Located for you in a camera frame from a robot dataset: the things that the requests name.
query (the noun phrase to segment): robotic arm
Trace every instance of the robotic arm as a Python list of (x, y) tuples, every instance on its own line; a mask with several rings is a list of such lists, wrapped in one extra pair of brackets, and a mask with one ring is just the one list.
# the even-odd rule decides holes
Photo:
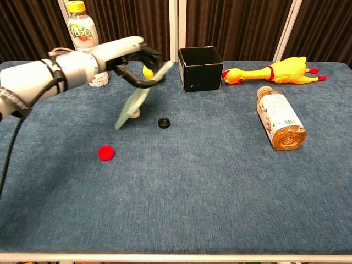
[(10, 114), (26, 118), (32, 105), (61, 92), (90, 82), (94, 75), (114, 70), (138, 88), (158, 83), (140, 80), (128, 68), (128, 59), (140, 58), (154, 73), (163, 66), (161, 54), (144, 39), (132, 36), (98, 45), (87, 53), (72, 51), (4, 69), (0, 72), (0, 121)]

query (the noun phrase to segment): yellow rubber chicken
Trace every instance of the yellow rubber chicken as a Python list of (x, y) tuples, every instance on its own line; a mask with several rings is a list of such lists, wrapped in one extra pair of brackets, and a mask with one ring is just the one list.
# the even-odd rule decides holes
[(305, 73), (318, 73), (318, 69), (307, 69), (306, 57), (291, 57), (280, 62), (274, 62), (260, 70), (228, 69), (222, 74), (222, 78), (228, 84), (239, 84), (243, 80), (265, 79), (277, 84), (293, 83), (307, 84), (314, 81), (325, 81), (325, 76), (307, 77)]

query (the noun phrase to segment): bottle cap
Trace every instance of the bottle cap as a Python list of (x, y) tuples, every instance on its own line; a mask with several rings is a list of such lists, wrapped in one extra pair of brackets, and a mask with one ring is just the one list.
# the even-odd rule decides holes
[(134, 114), (130, 115), (130, 118), (137, 118), (141, 115), (141, 111), (139, 110), (139, 108), (137, 109), (137, 111)]
[(115, 150), (112, 146), (102, 146), (98, 150), (98, 157), (102, 161), (109, 161), (115, 156)]
[(170, 119), (162, 117), (158, 120), (158, 125), (160, 128), (168, 128), (171, 125)]
[(70, 13), (82, 13), (86, 10), (84, 2), (81, 0), (68, 1), (66, 5)]
[(257, 91), (257, 97), (259, 98), (260, 94), (264, 91), (273, 91), (273, 89), (270, 86), (260, 87)]

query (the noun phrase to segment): yellow ball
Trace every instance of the yellow ball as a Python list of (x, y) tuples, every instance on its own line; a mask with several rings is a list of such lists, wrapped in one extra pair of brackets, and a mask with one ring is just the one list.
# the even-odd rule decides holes
[(152, 70), (149, 70), (146, 66), (143, 66), (143, 76), (145, 79), (150, 80), (153, 78), (154, 73)]

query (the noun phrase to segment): table edge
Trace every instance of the table edge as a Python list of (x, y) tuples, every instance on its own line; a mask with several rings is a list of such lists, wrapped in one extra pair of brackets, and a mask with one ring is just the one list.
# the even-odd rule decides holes
[(0, 253), (2, 262), (91, 261), (91, 262), (352, 262), (352, 255), (209, 255), (209, 254), (66, 254)]

